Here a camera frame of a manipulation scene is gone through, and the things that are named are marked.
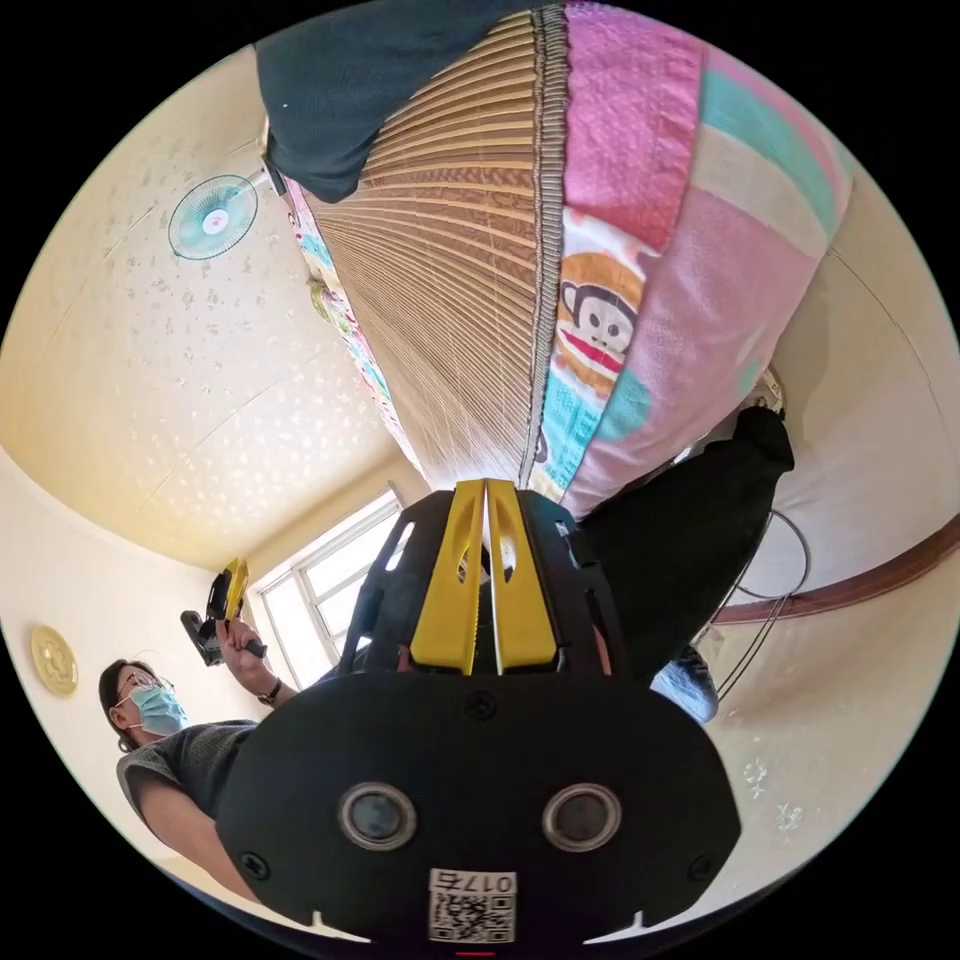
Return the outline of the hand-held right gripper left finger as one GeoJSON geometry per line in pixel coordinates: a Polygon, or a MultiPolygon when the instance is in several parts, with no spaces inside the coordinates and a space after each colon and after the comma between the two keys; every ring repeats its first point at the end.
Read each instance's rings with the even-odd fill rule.
{"type": "Polygon", "coordinates": [[[473,668],[481,579],[485,481],[453,491],[410,654],[423,669],[473,668]]]}

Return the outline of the person's left hand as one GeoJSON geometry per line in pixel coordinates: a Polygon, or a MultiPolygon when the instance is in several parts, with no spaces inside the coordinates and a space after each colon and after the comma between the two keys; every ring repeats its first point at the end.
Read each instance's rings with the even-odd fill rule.
{"type": "Polygon", "coordinates": [[[237,682],[254,697],[267,697],[277,683],[277,677],[267,663],[266,655],[251,651],[251,646],[262,646],[255,630],[242,619],[217,623],[217,637],[223,659],[237,682]]]}

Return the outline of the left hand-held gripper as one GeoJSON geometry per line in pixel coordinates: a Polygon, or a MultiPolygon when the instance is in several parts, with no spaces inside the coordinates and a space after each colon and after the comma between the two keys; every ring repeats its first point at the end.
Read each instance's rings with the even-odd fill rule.
{"type": "Polygon", "coordinates": [[[181,626],[207,667],[223,662],[216,624],[241,616],[248,579],[247,561],[230,561],[212,581],[203,614],[193,610],[180,614],[181,626]]]}

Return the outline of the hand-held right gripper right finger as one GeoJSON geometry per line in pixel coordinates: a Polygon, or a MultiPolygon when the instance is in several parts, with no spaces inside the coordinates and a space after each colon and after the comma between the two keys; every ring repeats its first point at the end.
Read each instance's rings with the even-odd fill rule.
{"type": "Polygon", "coordinates": [[[497,669],[547,668],[557,644],[517,490],[489,479],[486,502],[497,669]]]}

